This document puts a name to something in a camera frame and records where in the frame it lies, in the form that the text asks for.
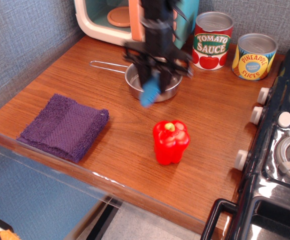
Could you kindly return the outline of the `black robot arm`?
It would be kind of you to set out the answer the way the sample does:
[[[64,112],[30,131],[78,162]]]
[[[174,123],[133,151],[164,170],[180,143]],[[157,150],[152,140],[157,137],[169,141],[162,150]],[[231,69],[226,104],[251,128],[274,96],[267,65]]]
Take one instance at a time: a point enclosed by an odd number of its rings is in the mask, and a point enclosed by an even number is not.
[[[190,73],[189,61],[192,58],[173,43],[173,37],[178,38],[173,29],[174,12],[188,21],[177,7],[177,3],[177,0],[141,1],[144,10],[141,24],[145,30],[145,41],[127,41],[124,44],[126,50],[124,58],[136,66],[142,88],[145,88],[145,84],[152,78],[154,70],[160,74],[158,78],[160,93],[165,92],[173,74]]]

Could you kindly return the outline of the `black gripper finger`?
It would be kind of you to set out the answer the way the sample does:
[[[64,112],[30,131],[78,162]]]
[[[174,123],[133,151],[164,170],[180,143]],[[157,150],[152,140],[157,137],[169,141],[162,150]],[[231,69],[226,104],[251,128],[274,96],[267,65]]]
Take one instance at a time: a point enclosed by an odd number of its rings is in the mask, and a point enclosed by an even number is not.
[[[140,80],[140,84],[143,87],[145,83],[151,78],[152,70],[149,63],[138,62],[135,64]]]
[[[159,87],[160,92],[164,93],[165,90],[170,89],[171,87],[174,87],[177,83],[177,73],[169,69],[167,67],[161,67],[159,69],[160,76],[159,76]]]

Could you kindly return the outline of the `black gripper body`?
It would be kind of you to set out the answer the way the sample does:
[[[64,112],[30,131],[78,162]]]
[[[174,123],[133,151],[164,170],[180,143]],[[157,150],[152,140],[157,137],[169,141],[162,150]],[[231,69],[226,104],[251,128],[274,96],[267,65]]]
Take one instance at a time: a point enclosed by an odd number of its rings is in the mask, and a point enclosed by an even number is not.
[[[151,69],[167,67],[184,76],[192,76],[191,57],[173,43],[172,22],[144,22],[145,41],[124,44],[124,58],[133,63],[149,63]]]

